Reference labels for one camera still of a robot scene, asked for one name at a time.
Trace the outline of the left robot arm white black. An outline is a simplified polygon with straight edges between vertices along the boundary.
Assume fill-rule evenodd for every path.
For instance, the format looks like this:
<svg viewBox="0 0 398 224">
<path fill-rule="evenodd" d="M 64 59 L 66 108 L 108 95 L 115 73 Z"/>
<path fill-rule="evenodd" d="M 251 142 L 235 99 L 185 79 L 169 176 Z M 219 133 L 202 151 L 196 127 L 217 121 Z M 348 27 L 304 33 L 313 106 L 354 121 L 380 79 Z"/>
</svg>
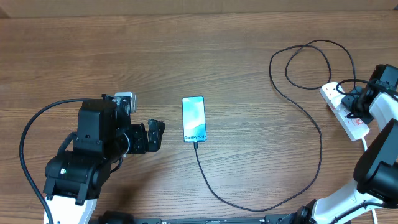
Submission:
<svg viewBox="0 0 398 224">
<path fill-rule="evenodd" d="M 24 159 L 24 142 L 32 123 L 46 110 L 65 104 L 54 102 L 38 111 L 26 124 L 19 143 L 23 173 L 44 208 L 44 223 L 90 223 L 102 186 L 128 154 L 156 152 L 161 147 L 165 123 L 150 119 L 131 124 L 136 110 L 132 92 L 103 94 L 100 99 L 80 98 L 77 130 L 60 145 L 45 166 L 45 185 L 39 190 Z"/>
</svg>

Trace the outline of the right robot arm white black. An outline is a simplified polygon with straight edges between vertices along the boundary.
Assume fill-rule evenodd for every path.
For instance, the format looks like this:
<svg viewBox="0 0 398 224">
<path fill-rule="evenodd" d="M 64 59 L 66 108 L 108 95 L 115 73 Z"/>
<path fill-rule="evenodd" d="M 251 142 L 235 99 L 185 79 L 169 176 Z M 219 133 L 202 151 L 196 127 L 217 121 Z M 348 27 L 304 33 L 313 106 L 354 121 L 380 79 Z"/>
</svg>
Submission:
<svg viewBox="0 0 398 224">
<path fill-rule="evenodd" d="M 365 147 L 353 179 L 326 198 L 313 200 L 279 223 L 350 223 L 368 211 L 397 208 L 397 68 L 377 65 L 366 86 L 345 93 L 337 82 L 320 93 L 353 141 L 375 120 L 380 133 Z"/>
</svg>

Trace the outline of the Samsung Galaxy smartphone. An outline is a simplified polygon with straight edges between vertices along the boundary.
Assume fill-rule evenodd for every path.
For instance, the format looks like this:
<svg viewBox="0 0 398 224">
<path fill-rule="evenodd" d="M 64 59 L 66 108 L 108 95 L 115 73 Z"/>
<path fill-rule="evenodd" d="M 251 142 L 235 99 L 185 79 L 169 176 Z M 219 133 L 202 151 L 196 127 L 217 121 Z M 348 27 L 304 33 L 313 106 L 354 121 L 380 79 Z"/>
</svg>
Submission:
<svg viewBox="0 0 398 224">
<path fill-rule="evenodd" d="M 182 98 L 183 140 L 204 142 L 206 135 L 205 99 L 203 96 Z"/>
</svg>

